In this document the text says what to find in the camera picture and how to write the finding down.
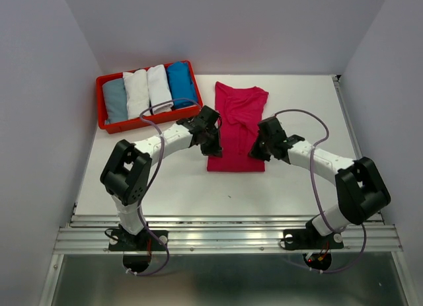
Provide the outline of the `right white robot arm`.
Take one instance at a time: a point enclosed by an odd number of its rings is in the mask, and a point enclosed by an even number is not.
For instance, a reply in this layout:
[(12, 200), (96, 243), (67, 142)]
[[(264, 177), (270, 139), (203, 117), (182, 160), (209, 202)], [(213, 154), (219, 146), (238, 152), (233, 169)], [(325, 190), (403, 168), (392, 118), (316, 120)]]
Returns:
[(258, 137), (249, 156), (261, 161), (275, 158), (310, 172), (312, 189), (315, 175), (336, 188), (337, 204), (307, 222), (304, 239), (318, 247), (328, 235), (349, 224), (359, 225), (391, 202), (391, 195), (375, 165), (368, 157), (353, 160), (319, 149), (299, 135), (287, 136), (277, 117), (258, 123)]

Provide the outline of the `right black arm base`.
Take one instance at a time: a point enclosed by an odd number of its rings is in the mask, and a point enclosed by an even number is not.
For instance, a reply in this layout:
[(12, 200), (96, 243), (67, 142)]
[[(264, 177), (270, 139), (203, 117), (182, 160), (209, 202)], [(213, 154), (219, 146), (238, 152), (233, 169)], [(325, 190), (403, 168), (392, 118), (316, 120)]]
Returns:
[(307, 250), (317, 252), (326, 249), (343, 249), (344, 243), (340, 233), (330, 233), (322, 236), (315, 229), (311, 221), (304, 227), (295, 229), (285, 229), (279, 246), (285, 250)]

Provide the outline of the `pink t-shirt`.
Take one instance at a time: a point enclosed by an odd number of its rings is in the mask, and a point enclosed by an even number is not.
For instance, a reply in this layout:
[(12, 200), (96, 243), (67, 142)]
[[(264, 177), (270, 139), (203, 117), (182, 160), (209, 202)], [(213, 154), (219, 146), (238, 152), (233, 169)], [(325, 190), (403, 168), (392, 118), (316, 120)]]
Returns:
[(209, 157), (209, 172), (264, 172), (263, 161), (249, 157), (258, 136), (258, 123), (268, 100), (260, 87), (236, 89), (217, 82), (215, 109), (222, 118), (221, 157)]

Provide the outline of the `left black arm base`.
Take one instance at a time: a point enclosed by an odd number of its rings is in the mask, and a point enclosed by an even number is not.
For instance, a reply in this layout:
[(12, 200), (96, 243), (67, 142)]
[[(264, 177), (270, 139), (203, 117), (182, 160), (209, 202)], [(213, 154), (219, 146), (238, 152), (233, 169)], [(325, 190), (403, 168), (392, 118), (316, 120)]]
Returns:
[(108, 249), (111, 252), (165, 252), (165, 247), (155, 240), (147, 231), (132, 235), (120, 227), (107, 228)]

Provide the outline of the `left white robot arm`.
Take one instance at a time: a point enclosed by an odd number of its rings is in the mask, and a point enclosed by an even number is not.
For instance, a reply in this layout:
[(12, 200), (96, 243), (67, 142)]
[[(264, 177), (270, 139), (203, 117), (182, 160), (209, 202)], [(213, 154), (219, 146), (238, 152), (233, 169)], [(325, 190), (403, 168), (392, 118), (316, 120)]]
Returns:
[(100, 175), (100, 182), (112, 196), (124, 241), (132, 249), (142, 248), (147, 241), (146, 221), (140, 216), (141, 201), (157, 176), (165, 157), (178, 151), (200, 146), (205, 156), (222, 156), (219, 127), (222, 118), (209, 106), (203, 106), (193, 117), (176, 121), (165, 131), (130, 143), (123, 139), (113, 148)]

